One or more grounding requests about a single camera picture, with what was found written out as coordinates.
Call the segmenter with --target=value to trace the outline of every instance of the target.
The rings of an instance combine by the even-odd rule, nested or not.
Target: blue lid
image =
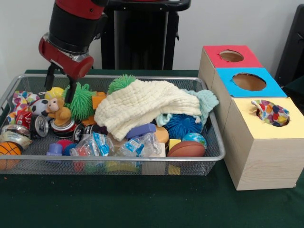
[[[265,68],[217,68],[216,71],[233,97],[287,97]],[[233,81],[233,76],[242,73],[260,77],[266,87],[260,91],[242,89]]]

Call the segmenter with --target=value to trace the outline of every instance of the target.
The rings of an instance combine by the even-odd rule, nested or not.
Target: white wall
[[[26,69],[46,69],[38,43],[48,30],[53,0],[0,1],[0,79]],[[301,0],[192,0],[180,12],[174,69],[198,69],[203,45],[246,44],[275,74],[296,7]],[[90,47],[101,67],[99,41]],[[0,95],[7,86],[0,83]]]

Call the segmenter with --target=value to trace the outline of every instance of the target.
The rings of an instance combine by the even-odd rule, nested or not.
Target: green spiky ball
[[[65,107],[71,110],[74,120],[87,119],[89,116],[94,115],[92,96],[96,95],[96,92],[89,91],[90,86],[88,84],[84,84],[83,86],[79,82],[76,84],[77,87],[73,101],[70,104],[65,103]],[[66,97],[69,88],[70,86],[64,90],[63,97]]]
[[[135,80],[136,78],[133,75],[127,75],[127,74],[114,79],[114,81],[109,85],[108,94],[126,88],[129,84],[131,84]]]

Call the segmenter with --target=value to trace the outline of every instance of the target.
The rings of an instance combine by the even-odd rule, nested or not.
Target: wire mesh basket
[[[110,83],[118,76],[86,76],[79,79],[81,84],[88,83],[92,91],[107,91]],[[138,76],[143,81],[166,80],[180,89],[196,92],[207,89],[204,82],[194,77],[151,77]],[[30,91],[35,94],[45,92],[45,75],[22,75],[14,78],[0,99],[0,126],[7,124],[6,116],[13,110],[12,96],[16,90]],[[56,76],[54,87],[65,88],[68,79]],[[202,135],[208,148],[204,157],[79,157],[46,156],[49,145],[58,141],[50,131],[46,138],[35,139],[22,155],[0,156],[0,174],[102,174],[102,175],[207,175],[216,161],[225,156],[225,149],[213,111],[209,114]],[[10,170],[3,168],[4,162],[15,162]]]

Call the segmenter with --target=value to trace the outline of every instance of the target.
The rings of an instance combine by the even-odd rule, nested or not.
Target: purple toy
[[[153,133],[156,132],[156,127],[152,123],[147,123],[145,125],[135,127],[129,133],[126,135],[127,139],[131,139],[134,137],[142,136],[147,133]]]
[[[53,143],[50,144],[47,156],[62,156],[62,145]],[[49,162],[61,163],[61,160],[47,160]]]

